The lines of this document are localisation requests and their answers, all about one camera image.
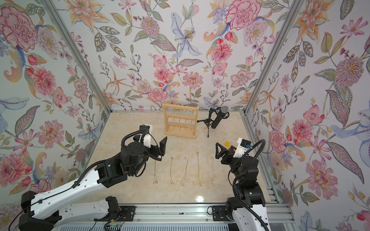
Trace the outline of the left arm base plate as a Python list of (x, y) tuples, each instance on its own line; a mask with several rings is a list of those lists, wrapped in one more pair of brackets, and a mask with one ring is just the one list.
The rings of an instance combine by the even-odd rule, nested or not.
[(109, 212), (103, 218), (95, 218), (93, 221), (101, 222), (126, 222), (133, 221), (135, 216), (136, 206), (119, 206), (118, 212)]

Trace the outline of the wooden jewelry display stand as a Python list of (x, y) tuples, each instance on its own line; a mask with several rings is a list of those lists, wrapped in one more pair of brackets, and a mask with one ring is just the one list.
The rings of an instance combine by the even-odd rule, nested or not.
[(196, 139), (199, 107), (164, 104), (163, 116), (168, 136)]

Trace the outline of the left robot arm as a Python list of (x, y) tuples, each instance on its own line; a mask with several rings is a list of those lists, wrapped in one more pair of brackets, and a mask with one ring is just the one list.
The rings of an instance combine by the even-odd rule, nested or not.
[(19, 230), (51, 231), (78, 216), (68, 208), (74, 201), (124, 182), (128, 177), (140, 177), (150, 158), (161, 161), (165, 155), (167, 138), (154, 145), (153, 139), (144, 130), (133, 132), (122, 139), (118, 154), (91, 164), (75, 181), (41, 193), (24, 193), (22, 210), (14, 218)]

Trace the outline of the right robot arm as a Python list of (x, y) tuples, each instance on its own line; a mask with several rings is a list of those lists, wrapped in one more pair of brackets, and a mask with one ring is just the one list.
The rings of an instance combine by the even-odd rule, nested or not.
[(251, 142), (245, 139), (239, 141), (238, 147), (232, 146), (229, 149), (220, 143), (215, 145), (215, 158), (230, 167), (228, 175), (235, 176), (229, 182), (234, 196), (227, 199), (225, 212), (226, 217), (234, 221), (240, 231), (271, 230), (266, 200), (257, 182), (258, 157), (265, 145), (266, 141), (260, 140), (251, 146)]

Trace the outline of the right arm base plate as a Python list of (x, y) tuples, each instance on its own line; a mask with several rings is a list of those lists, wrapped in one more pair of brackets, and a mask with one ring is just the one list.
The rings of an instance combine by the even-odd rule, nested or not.
[(234, 223), (250, 224), (255, 221), (253, 214), (240, 204), (210, 206), (207, 212), (212, 216), (213, 221), (230, 221)]

